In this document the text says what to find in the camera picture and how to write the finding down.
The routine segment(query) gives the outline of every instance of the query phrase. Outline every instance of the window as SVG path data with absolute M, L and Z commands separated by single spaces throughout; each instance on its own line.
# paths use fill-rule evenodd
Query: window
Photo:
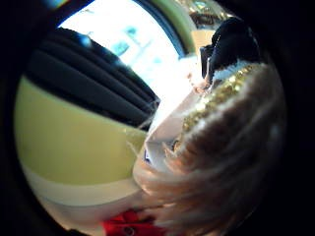
M 94 1 L 59 27 L 88 35 L 130 66 L 160 97 L 178 53 L 158 22 L 132 0 Z

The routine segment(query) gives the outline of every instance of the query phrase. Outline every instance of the white stripe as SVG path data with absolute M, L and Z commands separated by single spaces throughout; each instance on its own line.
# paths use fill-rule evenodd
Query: white stripe
M 67 206 L 83 207 L 107 204 L 140 190 L 132 178 L 97 185 L 67 185 L 44 179 L 23 164 L 22 167 L 36 195 Z

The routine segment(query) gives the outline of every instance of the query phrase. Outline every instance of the person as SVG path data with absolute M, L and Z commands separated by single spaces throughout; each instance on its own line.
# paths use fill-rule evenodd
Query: person
M 213 37 L 213 81 L 226 53 L 220 41 L 234 43 L 224 29 L 229 23 Z M 238 55 L 222 64 L 237 63 Z M 164 119 L 154 120 L 133 168 L 142 190 L 132 203 L 136 217 L 122 219 L 136 226 L 132 235 L 144 235 L 134 223 L 149 223 L 147 235 L 224 235 L 263 200 L 283 145 L 284 93 L 272 63 L 244 61 L 214 88 L 189 93 Z M 122 221 L 105 224 L 115 228 Z
M 225 20 L 212 37 L 212 44 L 201 48 L 204 80 L 195 86 L 203 92 L 216 87 L 222 79 L 249 63 L 263 61 L 253 31 L 239 18 Z

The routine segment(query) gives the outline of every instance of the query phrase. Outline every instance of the red clothing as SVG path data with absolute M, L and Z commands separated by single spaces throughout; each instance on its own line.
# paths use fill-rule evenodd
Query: red clothing
M 102 223 L 108 236 L 164 236 L 165 229 L 153 225 L 151 219 L 140 221 L 133 210 L 127 210 Z

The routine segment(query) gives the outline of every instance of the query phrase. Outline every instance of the gold sequin headband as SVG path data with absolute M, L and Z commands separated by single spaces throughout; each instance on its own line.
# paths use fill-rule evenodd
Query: gold sequin headband
M 214 112 L 220 104 L 238 94 L 248 74 L 253 70 L 255 65 L 247 65 L 238 70 L 232 76 L 226 78 L 221 85 L 215 88 L 211 93 L 202 97 L 195 105 L 195 109 L 190 112 L 185 118 L 182 126 L 182 133 L 174 141 L 172 150 L 176 151 L 181 143 L 185 133 L 191 129 L 202 119 L 207 117 L 211 112 Z

